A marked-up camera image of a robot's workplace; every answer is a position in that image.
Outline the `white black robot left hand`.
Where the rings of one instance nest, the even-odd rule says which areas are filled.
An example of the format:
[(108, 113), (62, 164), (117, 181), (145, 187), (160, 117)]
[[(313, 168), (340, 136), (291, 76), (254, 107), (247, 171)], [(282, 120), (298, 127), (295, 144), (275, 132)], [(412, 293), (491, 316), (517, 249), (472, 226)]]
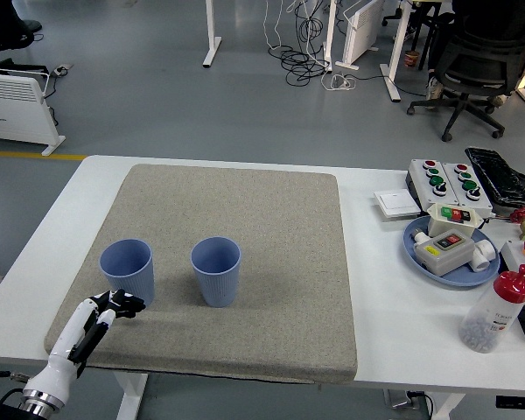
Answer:
[(72, 383), (115, 319), (132, 319), (144, 309), (144, 301), (125, 290), (106, 291), (79, 303), (53, 345), (45, 368), (26, 383), (24, 409), (39, 405), (54, 411), (63, 408)]

